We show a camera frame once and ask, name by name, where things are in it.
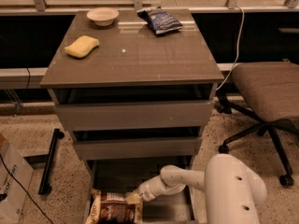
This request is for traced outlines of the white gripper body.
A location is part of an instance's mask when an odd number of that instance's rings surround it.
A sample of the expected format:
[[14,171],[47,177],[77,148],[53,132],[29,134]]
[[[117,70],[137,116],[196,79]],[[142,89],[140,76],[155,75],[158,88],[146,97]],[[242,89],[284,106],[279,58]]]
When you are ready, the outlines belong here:
[[158,175],[143,182],[137,188],[137,193],[141,196],[142,200],[146,202],[150,202],[160,195],[165,195],[167,192],[167,185]]

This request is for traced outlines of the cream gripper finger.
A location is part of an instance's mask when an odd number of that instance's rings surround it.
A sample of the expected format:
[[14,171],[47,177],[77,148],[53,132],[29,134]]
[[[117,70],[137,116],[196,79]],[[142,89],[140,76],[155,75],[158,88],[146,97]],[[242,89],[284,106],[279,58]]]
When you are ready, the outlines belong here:
[[142,197],[137,192],[128,192],[125,194],[125,201],[128,204],[139,204],[142,201]]

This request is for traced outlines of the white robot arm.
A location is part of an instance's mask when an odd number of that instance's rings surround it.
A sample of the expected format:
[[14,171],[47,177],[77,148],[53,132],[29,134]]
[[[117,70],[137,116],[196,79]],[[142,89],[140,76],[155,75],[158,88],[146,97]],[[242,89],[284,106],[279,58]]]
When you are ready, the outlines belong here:
[[150,202],[187,187],[205,193],[208,224],[260,224],[256,206],[266,199],[266,185],[245,163],[229,154],[213,156],[203,171],[166,165],[157,176],[127,193],[125,201]]

